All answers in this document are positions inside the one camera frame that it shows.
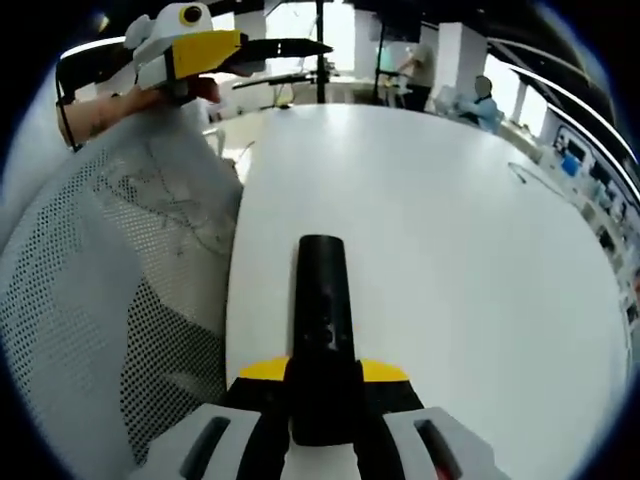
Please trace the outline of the person's left hand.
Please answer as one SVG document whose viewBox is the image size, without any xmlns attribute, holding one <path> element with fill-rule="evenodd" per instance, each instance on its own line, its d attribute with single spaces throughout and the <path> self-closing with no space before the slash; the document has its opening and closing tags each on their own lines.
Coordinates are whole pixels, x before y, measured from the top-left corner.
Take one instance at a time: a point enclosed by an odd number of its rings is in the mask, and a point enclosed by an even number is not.
<svg viewBox="0 0 640 480">
<path fill-rule="evenodd" d="M 194 76 L 187 79 L 189 94 L 213 104 L 219 104 L 221 96 L 214 78 Z"/>
</svg>

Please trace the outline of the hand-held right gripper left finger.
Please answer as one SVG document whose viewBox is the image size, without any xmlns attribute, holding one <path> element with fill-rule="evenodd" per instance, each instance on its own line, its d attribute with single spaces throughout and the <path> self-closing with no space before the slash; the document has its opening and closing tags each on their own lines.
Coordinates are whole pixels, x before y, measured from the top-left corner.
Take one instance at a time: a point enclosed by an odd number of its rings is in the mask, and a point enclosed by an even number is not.
<svg viewBox="0 0 640 480">
<path fill-rule="evenodd" d="M 281 478 L 290 444 L 291 360 L 242 369 L 221 405 L 201 405 L 153 440 L 149 477 Z"/>
</svg>

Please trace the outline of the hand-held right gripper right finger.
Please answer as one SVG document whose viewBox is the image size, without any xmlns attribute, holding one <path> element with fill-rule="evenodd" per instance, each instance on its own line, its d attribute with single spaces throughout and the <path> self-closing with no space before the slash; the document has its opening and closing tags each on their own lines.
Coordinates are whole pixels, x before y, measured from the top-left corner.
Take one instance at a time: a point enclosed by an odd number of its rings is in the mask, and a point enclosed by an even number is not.
<svg viewBox="0 0 640 480">
<path fill-rule="evenodd" d="M 363 479 L 506 477 L 489 443 L 444 409 L 425 407 L 402 369 L 369 359 L 358 366 L 354 451 Z"/>
</svg>

